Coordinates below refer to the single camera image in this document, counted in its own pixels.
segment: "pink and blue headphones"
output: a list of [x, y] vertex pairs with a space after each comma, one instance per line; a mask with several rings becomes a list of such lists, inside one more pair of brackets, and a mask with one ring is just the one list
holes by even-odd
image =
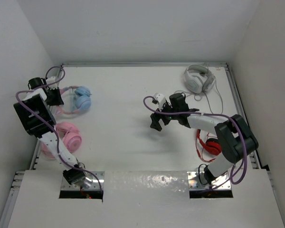
[[84, 112], [88, 110], [91, 106], [90, 90], [85, 86], [69, 86], [61, 89], [60, 94], [62, 95], [69, 89], [76, 89], [74, 93], [78, 96], [78, 98], [75, 100], [75, 107], [77, 109], [71, 112], [63, 110], [60, 106], [57, 106], [57, 109], [64, 114], [77, 114], [79, 112]]
[[[70, 153], [75, 152], [81, 145], [81, 136], [79, 134], [79, 129], [69, 122], [61, 122], [56, 124], [56, 130], [58, 134], [63, 135], [62, 142], [66, 146]], [[41, 152], [50, 159], [53, 159], [51, 151], [47, 148], [45, 144], [41, 144]]]

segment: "blue ear cup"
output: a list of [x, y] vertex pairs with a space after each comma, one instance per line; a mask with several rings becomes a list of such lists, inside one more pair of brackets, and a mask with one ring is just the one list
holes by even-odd
[[78, 95], [78, 96], [90, 96], [91, 95], [91, 92], [90, 90], [85, 87], [85, 86], [80, 86], [78, 87], [76, 90], [75, 90], [75, 94]]
[[86, 111], [91, 106], [91, 98], [83, 95], [75, 101], [75, 106], [79, 111]]

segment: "gray wall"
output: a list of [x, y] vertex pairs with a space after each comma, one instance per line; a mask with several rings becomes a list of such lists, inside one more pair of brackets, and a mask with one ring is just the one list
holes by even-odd
[[285, 220], [285, 0], [262, 0], [232, 69]]
[[226, 61], [258, 0], [18, 0], [58, 62]]
[[14, 173], [29, 166], [36, 142], [15, 113], [15, 93], [51, 65], [16, 0], [0, 0], [0, 216]]

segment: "white headphones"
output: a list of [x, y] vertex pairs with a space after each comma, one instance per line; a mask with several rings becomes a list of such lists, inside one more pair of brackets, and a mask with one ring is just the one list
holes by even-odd
[[209, 69], [194, 64], [187, 67], [185, 82], [190, 91], [200, 94], [210, 91], [216, 82], [216, 78]]

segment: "red headphones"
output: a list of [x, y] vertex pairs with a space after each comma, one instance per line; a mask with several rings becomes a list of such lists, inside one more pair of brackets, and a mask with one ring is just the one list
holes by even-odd
[[[200, 144], [202, 145], [202, 147], [207, 151], [209, 152], [210, 154], [212, 155], [216, 155], [218, 156], [221, 152], [222, 152], [222, 148], [218, 142], [217, 139], [214, 139], [214, 138], [208, 138], [206, 143], [204, 143], [201, 139], [200, 139], [200, 129], [198, 129], [197, 133], [196, 133], [196, 139], [199, 140]], [[196, 149], [197, 149], [197, 153], [199, 155], [199, 157], [205, 161], [201, 155], [200, 155], [200, 152], [196, 146]]]

